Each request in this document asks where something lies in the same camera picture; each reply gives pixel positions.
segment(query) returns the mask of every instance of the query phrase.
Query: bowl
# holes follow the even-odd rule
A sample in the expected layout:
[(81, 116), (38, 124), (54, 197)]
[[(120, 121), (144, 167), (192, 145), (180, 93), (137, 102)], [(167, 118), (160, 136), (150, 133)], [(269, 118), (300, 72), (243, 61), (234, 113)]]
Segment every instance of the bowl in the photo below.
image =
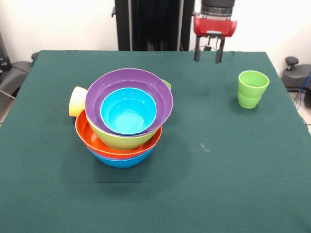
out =
[[(155, 101), (156, 117), (151, 126), (140, 136), (152, 136), (151, 133), (163, 125), (168, 119), (173, 108), (173, 97), (168, 86), (158, 76), (141, 69), (118, 69), (111, 71), (97, 79), (89, 88), (85, 111), (91, 127), (97, 136), (105, 143), (117, 133), (105, 126), (101, 119), (100, 107), (103, 100), (113, 91), (122, 88), (137, 88), (147, 92)], [(124, 135), (123, 137), (136, 137), (136, 135)]]
[(168, 86), (169, 89), (171, 90), (171, 88), (172, 88), (171, 84), (168, 81), (164, 80), (164, 79), (162, 79), (162, 80), (163, 80), (163, 82), (165, 82), (166, 86)]
[[(83, 143), (91, 148), (95, 153), (105, 158), (111, 159), (129, 159), (145, 153), (151, 149), (160, 139), (162, 134), (162, 127), (156, 131), (155, 135), (147, 140), (145, 143), (139, 145), (133, 150), (115, 150), (103, 143), (92, 130), (87, 121), (85, 111), (82, 111), (76, 119), (76, 131)], [(133, 140), (133, 137), (122, 138), (122, 140)]]
[(99, 159), (101, 162), (103, 162), (104, 164), (108, 166), (112, 166), (116, 168), (130, 168), (130, 167), (136, 166), (137, 164), (141, 163), (145, 158), (147, 158), (147, 156), (151, 153), (154, 147), (147, 150), (140, 156), (137, 156), (131, 159), (108, 159), (108, 158), (99, 156), (96, 152), (92, 151), (91, 148), (88, 148), (88, 149), (95, 155), (97, 159)]
[(103, 100), (100, 113), (110, 130), (133, 135), (151, 126), (156, 118), (156, 103), (142, 90), (122, 88), (111, 92)]

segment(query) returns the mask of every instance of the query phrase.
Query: cable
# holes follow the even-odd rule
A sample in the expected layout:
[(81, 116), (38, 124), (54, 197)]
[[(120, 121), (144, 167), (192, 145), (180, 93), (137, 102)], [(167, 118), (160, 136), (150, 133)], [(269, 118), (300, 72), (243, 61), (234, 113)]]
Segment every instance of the cable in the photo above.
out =
[(214, 49), (216, 51), (216, 49), (211, 45), (200, 45), (199, 48), (204, 47), (204, 46), (211, 47), (212, 49)]
[(183, 45), (181, 44), (181, 42), (180, 42), (180, 48), (181, 48), (181, 51), (184, 52), (184, 48), (183, 48)]
[(26, 74), (29, 74), (27, 71), (25, 71), (25, 70), (23, 70), (23, 69), (21, 69), (21, 68), (18, 68), (18, 67), (16, 67), (16, 66), (12, 66), (12, 68), (18, 69), (18, 70), (20, 70), (20, 71), (22, 71), (22, 72), (24, 72), (24, 73), (26, 73)]
[(11, 99), (15, 100), (15, 97), (14, 97), (14, 96), (11, 96), (10, 94), (8, 94), (8, 93), (6, 93), (6, 92), (4, 92), (4, 91), (2, 91), (2, 90), (0, 90), (0, 93), (2, 93), (2, 94), (4, 94), (4, 95), (6, 95), (7, 97), (10, 97)]
[(217, 47), (218, 47), (218, 38), (216, 39), (216, 50), (217, 51)]
[(302, 98), (302, 91), (303, 91), (303, 89), (306, 87), (306, 85), (308, 84), (310, 78), (311, 78), (311, 72), (309, 73), (309, 75), (308, 75), (308, 77), (307, 77), (307, 80), (305, 81), (305, 83), (303, 84), (303, 86), (302, 86), (302, 87), (300, 88), (300, 90), (299, 90), (300, 103), (299, 103), (299, 106), (298, 106), (297, 110), (298, 110), (298, 109), (300, 108), (300, 106), (301, 106), (301, 102), (302, 102), (302, 100), (301, 100), (301, 98)]

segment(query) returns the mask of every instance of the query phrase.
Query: blue bowl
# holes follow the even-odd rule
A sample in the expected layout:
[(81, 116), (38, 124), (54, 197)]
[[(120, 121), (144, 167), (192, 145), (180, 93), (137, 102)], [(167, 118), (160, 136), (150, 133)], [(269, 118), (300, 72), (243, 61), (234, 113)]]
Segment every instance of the blue bowl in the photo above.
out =
[(145, 153), (134, 157), (130, 159), (108, 159), (104, 158), (88, 147), (88, 149), (95, 155), (97, 159), (99, 159), (101, 162), (104, 164), (107, 164), (108, 166), (116, 167), (116, 168), (130, 168), (133, 167), (137, 164), (139, 164), (141, 161), (143, 161), (147, 156), (151, 153), (151, 151), (154, 149), (154, 147), (150, 148), (148, 151)]
[(110, 130), (122, 135), (134, 135), (151, 126), (156, 118), (156, 103), (140, 89), (122, 88), (111, 92), (103, 100), (100, 112), (103, 123)]

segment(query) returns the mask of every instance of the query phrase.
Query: lime green bowl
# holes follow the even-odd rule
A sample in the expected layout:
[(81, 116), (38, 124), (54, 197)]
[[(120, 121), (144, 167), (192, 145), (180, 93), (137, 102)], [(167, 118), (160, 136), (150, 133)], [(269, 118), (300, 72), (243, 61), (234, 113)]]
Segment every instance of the lime green bowl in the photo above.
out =
[(165, 79), (162, 79), (162, 80), (163, 80), (163, 82), (165, 82), (166, 86), (168, 86), (169, 89), (171, 90), (171, 84), (168, 81), (166, 81)]
[(158, 129), (155, 129), (154, 131), (150, 132), (149, 134), (145, 134), (142, 136), (137, 137), (123, 137), (118, 136), (115, 134), (110, 134), (105, 131), (100, 130), (98, 127), (96, 127), (92, 121), (87, 119), (89, 122), (89, 125), (93, 129), (94, 133), (99, 137), (99, 139), (107, 144), (109, 147), (113, 149), (119, 149), (119, 150), (131, 150), (136, 147), (139, 147), (141, 144), (144, 144), (147, 142), (156, 132)]

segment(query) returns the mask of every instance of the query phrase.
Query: cup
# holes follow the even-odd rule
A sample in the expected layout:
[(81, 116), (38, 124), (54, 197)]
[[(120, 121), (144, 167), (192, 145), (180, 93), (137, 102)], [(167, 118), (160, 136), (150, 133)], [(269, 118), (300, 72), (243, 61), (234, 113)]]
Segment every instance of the cup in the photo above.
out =
[(269, 83), (269, 78), (258, 71), (247, 70), (239, 74), (239, 105), (243, 108), (255, 108), (267, 90)]
[(69, 102), (69, 116), (77, 117), (84, 109), (87, 90), (76, 86), (72, 92)]

